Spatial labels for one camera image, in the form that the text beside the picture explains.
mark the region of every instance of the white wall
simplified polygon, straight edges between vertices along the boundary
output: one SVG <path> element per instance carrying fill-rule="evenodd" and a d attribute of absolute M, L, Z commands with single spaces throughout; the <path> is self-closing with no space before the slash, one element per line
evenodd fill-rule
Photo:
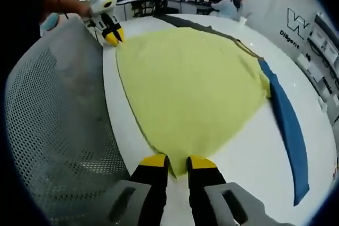
<path fill-rule="evenodd" d="M 325 14 L 318 0 L 244 0 L 243 12 L 245 15 L 253 13 L 248 18 L 248 26 L 269 38 L 292 59 L 298 56 L 303 47 L 317 12 Z M 290 21 L 288 24 L 288 12 L 290 20 L 296 18 L 295 22 Z"/>

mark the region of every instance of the yellow cloth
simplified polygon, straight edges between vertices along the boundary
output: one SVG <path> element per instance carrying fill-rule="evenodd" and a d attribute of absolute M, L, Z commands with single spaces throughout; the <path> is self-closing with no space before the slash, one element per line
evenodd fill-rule
<path fill-rule="evenodd" d="M 141 131 L 168 155 L 176 176 L 186 172 L 188 156 L 216 152 L 269 96 L 256 58 L 191 28 L 127 39 L 117 62 Z"/>

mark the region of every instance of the light blue shirt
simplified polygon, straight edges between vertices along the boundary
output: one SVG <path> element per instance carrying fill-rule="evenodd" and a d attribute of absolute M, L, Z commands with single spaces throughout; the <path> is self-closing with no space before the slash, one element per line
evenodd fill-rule
<path fill-rule="evenodd" d="M 237 15 L 237 8 L 231 0 L 221 0 L 217 4 L 211 4 L 214 10 L 218 10 L 218 17 L 233 19 Z"/>

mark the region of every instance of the blue towel strip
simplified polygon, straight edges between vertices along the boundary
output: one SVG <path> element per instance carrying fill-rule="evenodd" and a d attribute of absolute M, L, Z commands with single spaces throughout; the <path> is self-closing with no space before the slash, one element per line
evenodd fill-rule
<path fill-rule="evenodd" d="M 259 65 L 270 80 L 271 103 L 291 165 L 295 188 L 294 206 L 296 206 L 309 191 L 304 138 L 296 113 L 280 86 L 277 76 L 264 60 L 259 60 Z"/>

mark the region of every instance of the yellow towel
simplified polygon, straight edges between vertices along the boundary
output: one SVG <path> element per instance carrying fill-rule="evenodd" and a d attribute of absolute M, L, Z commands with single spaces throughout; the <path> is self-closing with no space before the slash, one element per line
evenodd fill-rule
<path fill-rule="evenodd" d="M 256 58 L 191 28 L 127 39 L 117 47 L 117 62 L 141 131 L 168 155 L 176 176 L 186 172 L 188 156 L 216 152 L 270 93 Z"/>

